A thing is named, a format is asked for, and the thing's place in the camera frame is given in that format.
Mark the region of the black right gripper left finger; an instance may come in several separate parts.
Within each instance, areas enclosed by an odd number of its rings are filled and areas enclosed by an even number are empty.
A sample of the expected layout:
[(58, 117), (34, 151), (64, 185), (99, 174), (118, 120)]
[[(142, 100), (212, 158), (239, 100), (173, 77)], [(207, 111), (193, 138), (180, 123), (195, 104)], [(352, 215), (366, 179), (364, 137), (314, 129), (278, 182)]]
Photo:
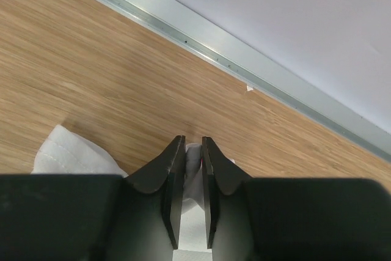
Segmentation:
[(139, 193), (161, 196), (161, 217), (174, 249), (178, 249), (186, 164), (186, 137), (179, 135), (146, 165), (127, 176)]

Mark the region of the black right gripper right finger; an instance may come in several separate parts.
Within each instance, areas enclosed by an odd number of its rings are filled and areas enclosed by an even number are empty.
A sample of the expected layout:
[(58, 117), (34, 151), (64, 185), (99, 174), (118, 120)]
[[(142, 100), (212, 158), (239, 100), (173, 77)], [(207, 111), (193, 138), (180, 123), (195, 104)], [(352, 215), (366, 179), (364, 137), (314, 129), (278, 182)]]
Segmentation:
[(202, 138), (203, 205), (206, 243), (211, 249), (220, 214), (219, 196), (232, 195), (251, 176), (228, 159), (213, 138)]

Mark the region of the white t shirt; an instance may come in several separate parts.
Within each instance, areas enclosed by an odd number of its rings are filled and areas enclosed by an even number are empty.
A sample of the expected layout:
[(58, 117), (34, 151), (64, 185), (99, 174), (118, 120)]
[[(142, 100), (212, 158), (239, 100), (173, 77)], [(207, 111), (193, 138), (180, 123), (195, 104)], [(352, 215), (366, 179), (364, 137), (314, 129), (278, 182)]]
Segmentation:
[[(179, 249), (173, 260), (212, 260), (206, 248), (205, 221), (202, 219), (203, 188), (201, 170), (202, 146), (186, 145), (185, 185), (181, 213), (185, 223), (180, 228)], [(61, 125), (56, 125), (39, 148), (34, 174), (128, 174), (110, 154), (94, 142)]]

